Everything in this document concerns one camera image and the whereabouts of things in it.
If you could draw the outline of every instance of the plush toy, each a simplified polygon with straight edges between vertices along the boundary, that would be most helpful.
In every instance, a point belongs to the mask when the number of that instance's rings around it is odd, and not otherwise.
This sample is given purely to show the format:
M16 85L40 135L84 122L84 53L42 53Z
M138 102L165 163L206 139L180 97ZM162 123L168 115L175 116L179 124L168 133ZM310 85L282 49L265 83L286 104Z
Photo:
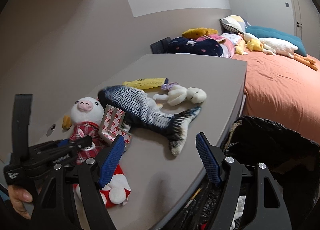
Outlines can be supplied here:
M294 51L298 50L297 46L285 40L272 37L260 38L259 40L263 43L264 47L269 46L270 48L274 49L276 54L281 54L290 58L293 58Z
M235 54L248 54L244 51L245 48L245 41L241 39L239 43L235 46Z
M187 139L189 123L201 110L201 106L195 106L177 114L166 114L144 91L123 85L105 87L99 91L98 98L104 108L111 105L123 110L124 124L165 136L174 156L181 152Z
M256 38L254 35L252 35L250 33L244 33L243 35L239 34L239 36L241 36L245 40L246 43L248 43L251 39L259 40L258 38Z
M310 57L303 57L297 53L293 53L293 59L303 63L306 66L309 66L311 69L318 71L318 67L315 65L316 61Z
M73 105L71 121L75 127L70 140L74 141L88 135L92 137L91 146L78 152L76 164L81 164L87 158L96 157L102 148L108 146L99 136L98 124L100 124L103 114L104 109L100 102L91 97L81 98ZM81 199L79 185L74 185L74 188ZM111 182L100 191L100 194L105 206L111 207L126 203L130 191L126 177L118 165Z
M67 131L71 128L71 126L72 126L71 117L68 115L64 115L62 120L62 128Z
M188 39L198 39L199 37L202 37L204 35L212 35L217 34L218 31L211 28L191 28L185 32L182 33L182 36Z
M185 88L177 83L163 84L161 86L162 90L167 90L166 94L155 94L153 96L154 100L167 100L170 106L175 106L182 103L184 100L188 99L192 103L201 103L207 98L207 94L202 89L196 87Z
M250 52L263 50L263 44L257 39L250 39L247 43L247 47Z

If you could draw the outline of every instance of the human hand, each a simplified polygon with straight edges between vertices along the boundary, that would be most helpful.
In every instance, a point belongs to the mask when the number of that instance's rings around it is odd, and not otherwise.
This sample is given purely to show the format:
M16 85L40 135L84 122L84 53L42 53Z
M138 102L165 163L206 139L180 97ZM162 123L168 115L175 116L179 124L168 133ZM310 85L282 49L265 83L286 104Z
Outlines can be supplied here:
M23 202L32 202L31 194L23 187L18 185L8 186L10 201L14 210L26 219L30 219L30 215L23 205Z

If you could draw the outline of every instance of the blue fish toy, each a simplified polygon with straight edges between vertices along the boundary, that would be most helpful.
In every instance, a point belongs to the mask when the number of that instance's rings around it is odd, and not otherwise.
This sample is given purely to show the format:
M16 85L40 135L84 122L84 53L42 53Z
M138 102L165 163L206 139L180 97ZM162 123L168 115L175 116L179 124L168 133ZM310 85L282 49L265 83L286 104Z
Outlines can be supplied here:
M103 108L111 105L123 110L125 125L149 129L165 136L174 156L181 152L186 142L189 123L201 111L201 106L195 106L178 114L163 113L144 91L124 85L105 87L99 91L98 99Z

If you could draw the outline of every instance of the pig snout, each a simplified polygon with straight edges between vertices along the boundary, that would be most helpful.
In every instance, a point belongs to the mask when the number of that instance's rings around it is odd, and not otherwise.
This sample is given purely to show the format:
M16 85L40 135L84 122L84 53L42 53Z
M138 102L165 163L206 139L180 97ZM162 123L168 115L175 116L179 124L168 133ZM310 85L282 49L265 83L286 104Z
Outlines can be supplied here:
M93 109L93 103L91 101L82 100L78 102L77 108L81 112L90 112Z

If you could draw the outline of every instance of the black clamp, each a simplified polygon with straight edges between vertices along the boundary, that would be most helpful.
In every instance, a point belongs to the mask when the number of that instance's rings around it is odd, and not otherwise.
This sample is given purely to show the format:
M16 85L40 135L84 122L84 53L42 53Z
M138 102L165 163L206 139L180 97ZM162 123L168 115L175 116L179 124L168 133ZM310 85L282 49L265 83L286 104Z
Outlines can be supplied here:
M91 146L92 138L84 137L76 141L56 140L28 145L28 126L31 115L32 94L17 94L12 115L12 150L10 164L4 167L8 185L21 185L33 196L35 203L38 192L34 181L44 178L55 164L70 164L77 153Z
M220 199L205 230L230 229L242 183L247 184L247 193L239 229L292 230L277 183L264 163L255 167L242 165L210 145L202 132L196 137L196 147L209 180L222 186Z
M124 151L124 138L118 135L112 145L81 165L56 164L46 178L32 213L32 230L81 230L72 184L80 185L82 203L92 230L116 230L99 189L111 181Z

